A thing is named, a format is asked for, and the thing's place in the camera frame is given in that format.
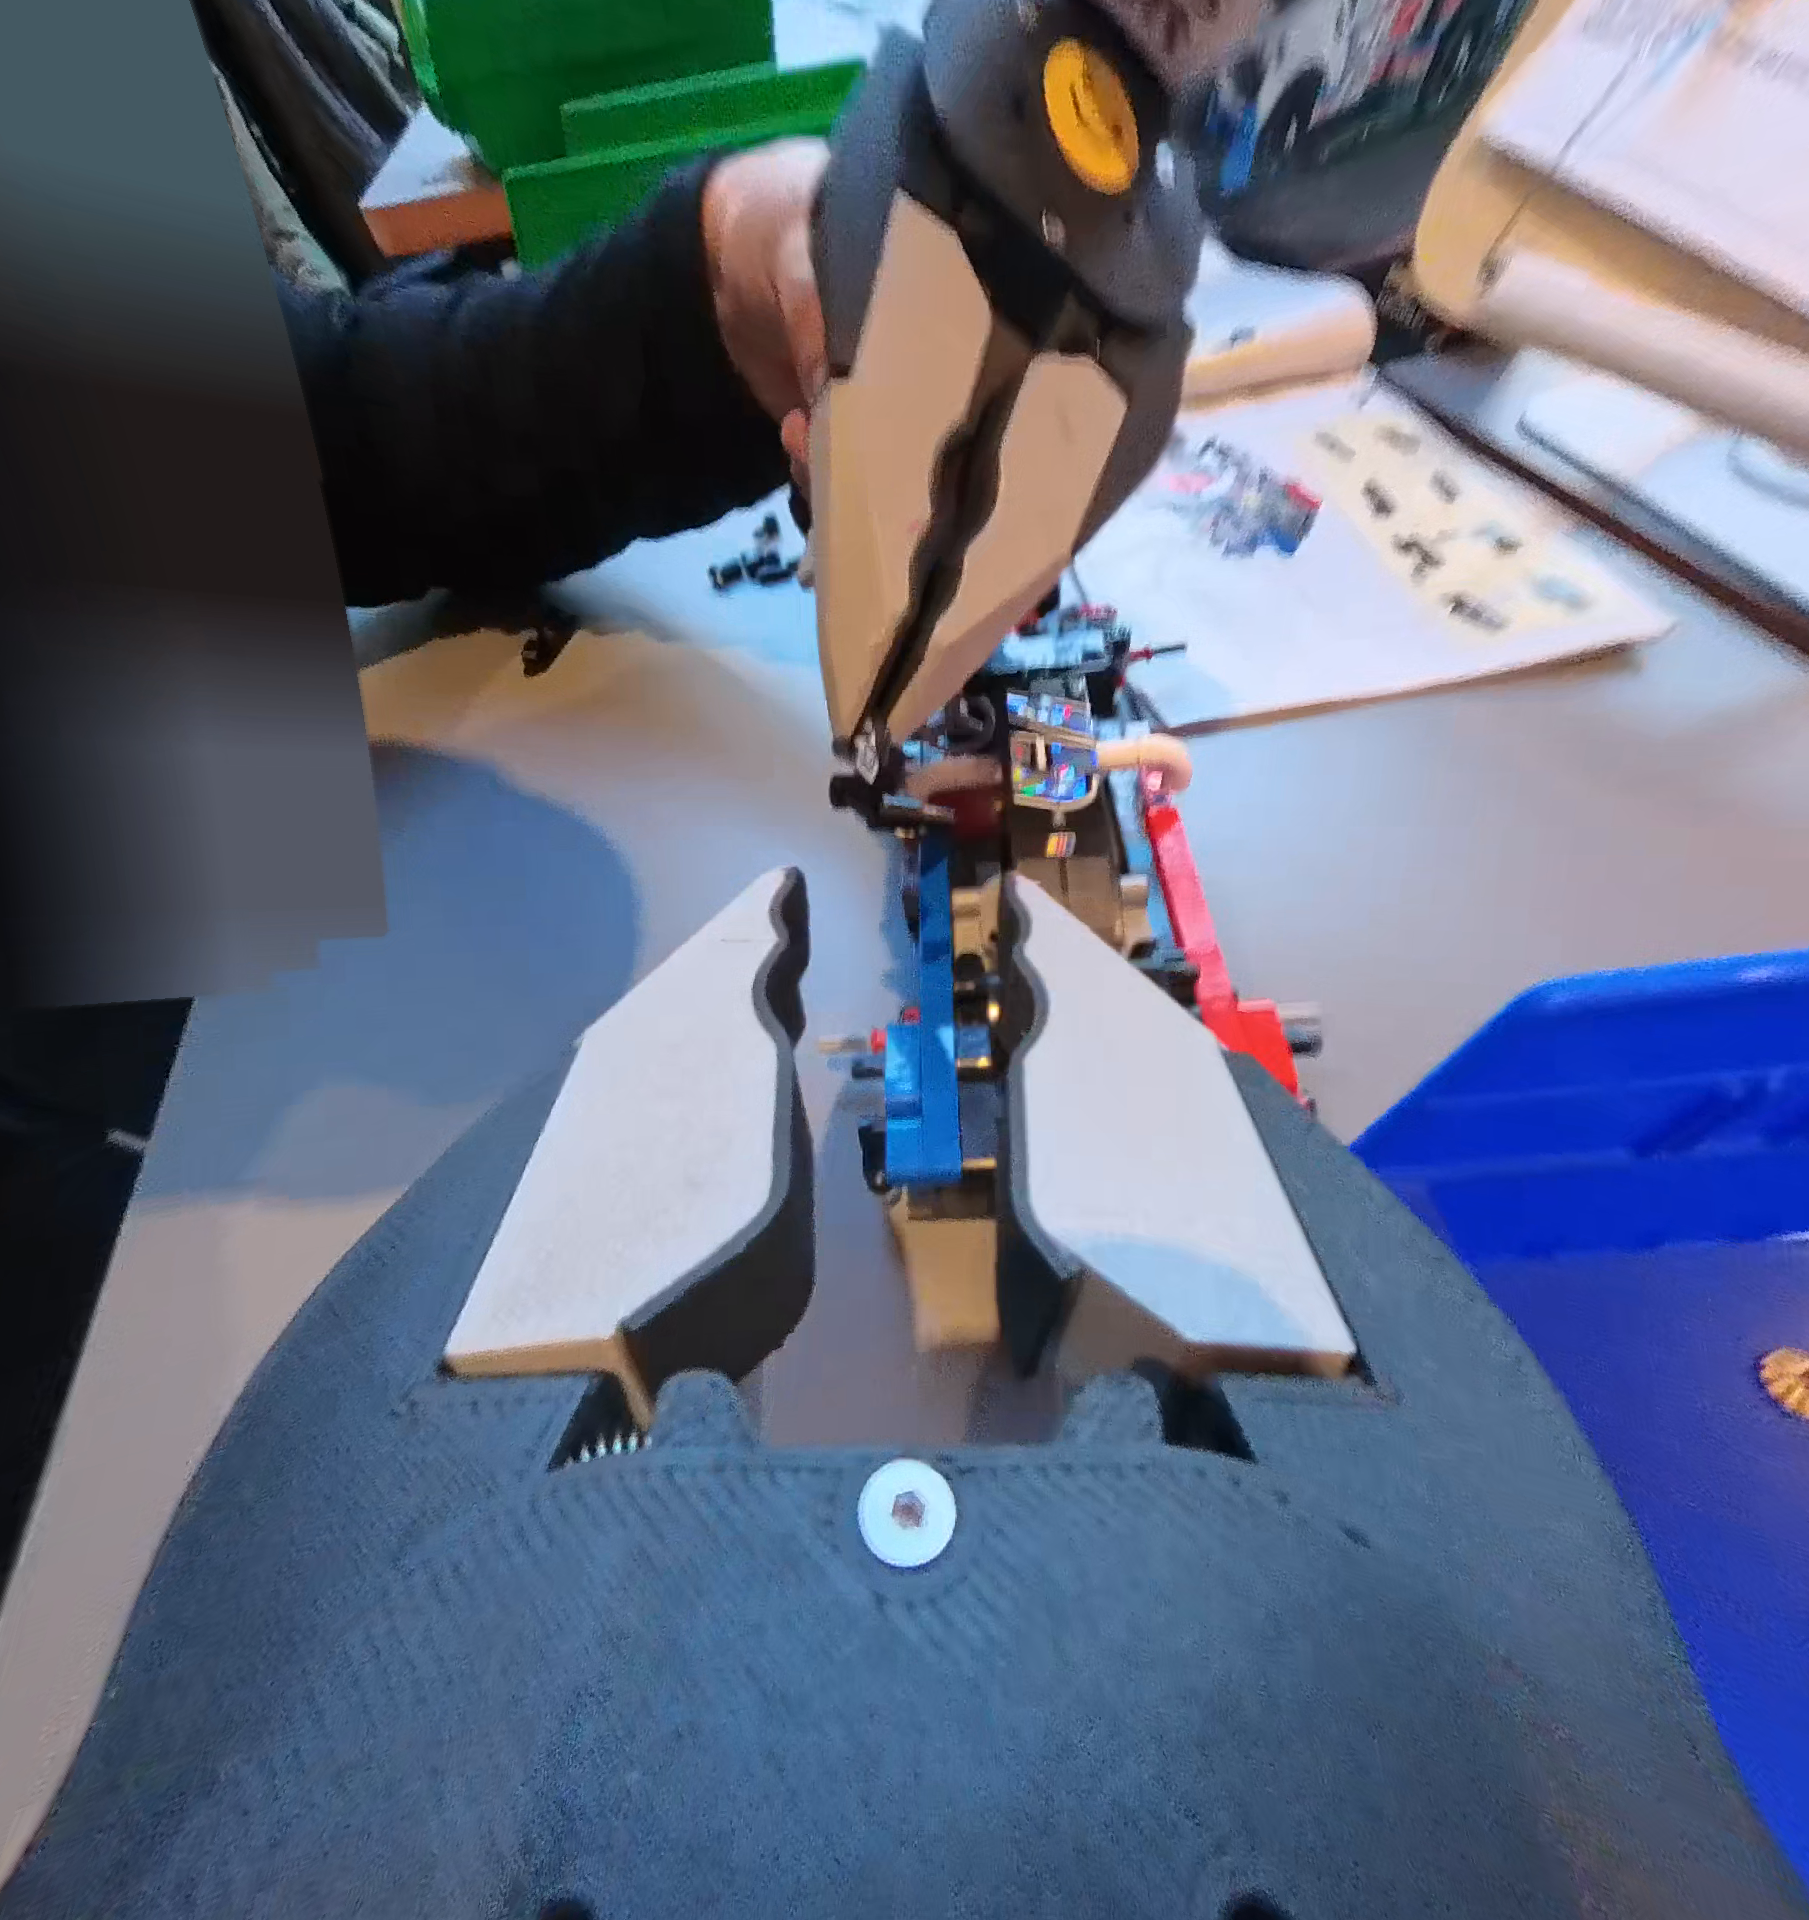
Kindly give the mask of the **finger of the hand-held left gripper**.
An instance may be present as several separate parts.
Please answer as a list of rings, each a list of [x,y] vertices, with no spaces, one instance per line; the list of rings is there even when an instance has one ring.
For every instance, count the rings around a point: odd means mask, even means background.
[[[910,718],[890,718],[894,698],[886,698],[886,673],[927,593],[918,547],[935,520],[935,471],[974,416],[981,360],[989,294],[962,233],[894,191],[863,346],[848,376],[831,376],[807,416],[807,555],[821,683],[837,746],[852,746],[869,724],[918,732],[1036,610],[1036,588],[1001,588],[981,614],[974,614],[956,666],[941,666],[941,691],[910,698]]]
[[[962,520],[927,593],[930,625],[886,707],[890,738],[918,732],[1061,588],[1126,416],[1129,399],[1092,360],[1031,360],[962,481]]]

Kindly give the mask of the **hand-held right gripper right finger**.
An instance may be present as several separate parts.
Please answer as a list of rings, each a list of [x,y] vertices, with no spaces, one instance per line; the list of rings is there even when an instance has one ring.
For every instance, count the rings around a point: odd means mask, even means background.
[[[1001,886],[1001,1332],[1074,1384],[1159,1364],[1323,1378],[1348,1309],[1278,1174],[1225,1041],[1031,878]]]

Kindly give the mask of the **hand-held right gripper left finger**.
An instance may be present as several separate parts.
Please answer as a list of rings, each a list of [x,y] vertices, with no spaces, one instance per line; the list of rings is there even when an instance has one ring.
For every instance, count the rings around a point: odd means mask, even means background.
[[[583,1023],[446,1378],[747,1384],[815,1308],[807,878],[770,867]]]

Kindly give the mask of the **toy brick car model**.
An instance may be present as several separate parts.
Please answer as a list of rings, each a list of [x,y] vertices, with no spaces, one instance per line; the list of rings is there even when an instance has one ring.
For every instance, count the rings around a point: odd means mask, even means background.
[[[894,1220],[981,1220],[1001,1162],[1001,878],[1031,878],[1115,952],[1145,973],[1230,1051],[1297,1097],[1323,1051],[1319,1009],[1242,994],[1207,907],[1178,794],[1185,738],[1159,732],[1129,666],[1153,664],[1105,604],[1036,604],[968,691],[904,751],[910,794],[956,808],[894,857],[910,923],[904,1014],[852,1041],[848,1071],[886,1082],[863,1116],[869,1187]]]

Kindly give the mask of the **building instruction booklet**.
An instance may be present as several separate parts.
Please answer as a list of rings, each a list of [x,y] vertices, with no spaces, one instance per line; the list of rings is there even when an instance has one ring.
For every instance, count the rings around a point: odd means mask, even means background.
[[[1207,238],[1185,416],[1076,588],[1136,636],[1172,732],[1590,664],[1677,614],[1569,536],[1374,367],[1348,273],[1260,267]]]

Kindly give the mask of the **person's left forearm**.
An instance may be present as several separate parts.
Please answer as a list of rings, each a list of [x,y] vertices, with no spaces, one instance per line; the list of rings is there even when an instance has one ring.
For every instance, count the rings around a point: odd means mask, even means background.
[[[716,324],[716,165],[527,273],[274,273],[353,610],[553,588],[791,481]]]

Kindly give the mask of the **person's left hand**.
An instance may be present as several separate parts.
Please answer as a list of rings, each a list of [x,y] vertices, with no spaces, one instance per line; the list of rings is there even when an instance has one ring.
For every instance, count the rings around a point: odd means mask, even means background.
[[[704,179],[704,259],[727,361],[780,429],[791,471],[807,471],[807,422],[824,361],[815,282],[815,203],[824,139],[791,136],[727,151]]]

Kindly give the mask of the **dark toy car set box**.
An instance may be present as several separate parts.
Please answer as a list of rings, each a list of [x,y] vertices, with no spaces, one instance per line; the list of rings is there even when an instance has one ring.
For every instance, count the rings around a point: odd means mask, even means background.
[[[1529,0],[1284,0],[1187,91],[1207,226],[1260,267],[1393,265]]]

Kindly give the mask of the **green plastic bin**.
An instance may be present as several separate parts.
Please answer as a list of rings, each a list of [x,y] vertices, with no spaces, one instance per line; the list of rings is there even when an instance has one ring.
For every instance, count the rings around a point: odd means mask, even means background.
[[[863,75],[863,59],[733,67],[567,102],[560,157],[505,172],[516,265],[558,265],[709,151],[831,136]]]
[[[767,0],[405,0],[427,114],[505,175],[560,157],[560,108],[644,80],[770,67]]]

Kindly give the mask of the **blue plastic bin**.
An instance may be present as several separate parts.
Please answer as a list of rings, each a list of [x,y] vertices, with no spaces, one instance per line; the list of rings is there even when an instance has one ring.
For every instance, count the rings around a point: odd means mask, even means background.
[[[1809,1885],[1809,947],[1517,994],[1351,1152],[1475,1270],[1618,1480]]]

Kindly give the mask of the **wooden rounded stand board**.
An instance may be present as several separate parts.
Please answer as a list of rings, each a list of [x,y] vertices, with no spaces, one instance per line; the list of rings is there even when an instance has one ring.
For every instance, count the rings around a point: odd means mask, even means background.
[[[1511,75],[1434,172],[1415,301],[1466,333],[1555,350],[1809,463],[1809,315],[1494,151]]]

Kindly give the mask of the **white stand base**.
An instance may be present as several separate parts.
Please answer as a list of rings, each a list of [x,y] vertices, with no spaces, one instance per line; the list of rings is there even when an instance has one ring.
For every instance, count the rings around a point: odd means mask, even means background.
[[[1555,376],[1524,431],[1658,526],[1809,610],[1809,463],[1610,376]]]

